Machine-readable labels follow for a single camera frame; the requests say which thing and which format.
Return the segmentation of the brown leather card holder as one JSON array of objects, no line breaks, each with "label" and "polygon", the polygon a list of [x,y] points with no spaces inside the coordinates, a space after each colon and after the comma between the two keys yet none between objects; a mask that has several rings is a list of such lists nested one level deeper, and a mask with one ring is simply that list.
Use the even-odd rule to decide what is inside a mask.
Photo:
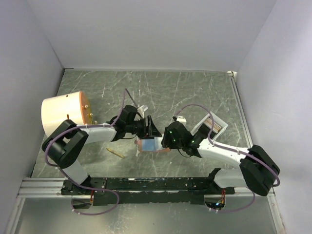
[{"label": "brown leather card holder", "polygon": [[138,146],[140,152],[152,152],[152,153],[167,153],[171,149],[164,148],[161,145],[162,138],[154,137],[150,139],[137,139],[135,144]]}]

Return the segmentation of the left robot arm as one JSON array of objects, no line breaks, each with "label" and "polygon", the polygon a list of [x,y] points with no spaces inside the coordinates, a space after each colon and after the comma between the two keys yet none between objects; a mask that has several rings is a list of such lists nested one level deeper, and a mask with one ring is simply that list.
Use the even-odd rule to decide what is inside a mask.
[{"label": "left robot arm", "polygon": [[118,141],[124,139],[127,133],[139,139],[162,137],[150,115],[144,117],[138,108],[127,105],[103,124],[82,126],[67,119],[50,134],[41,148],[46,158],[52,159],[71,180],[74,190],[84,195],[91,189],[91,177],[78,161],[83,146],[100,141]]}]

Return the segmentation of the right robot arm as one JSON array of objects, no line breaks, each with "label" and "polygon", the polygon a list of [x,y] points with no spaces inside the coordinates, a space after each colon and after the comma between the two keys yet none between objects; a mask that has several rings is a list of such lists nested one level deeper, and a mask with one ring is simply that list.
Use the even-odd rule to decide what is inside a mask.
[{"label": "right robot arm", "polygon": [[161,145],[182,150],[189,156],[217,159],[240,169],[233,174],[218,171],[207,181],[207,189],[212,194],[225,187],[246,186],[257,195],[266,196],[272,187],[280,184],[280,169],[261,146],[239,148],[221,144],[211,140],[210,133],[211,128],[204,123],[192,134],[181,122],[174,121],[165,128]]}]

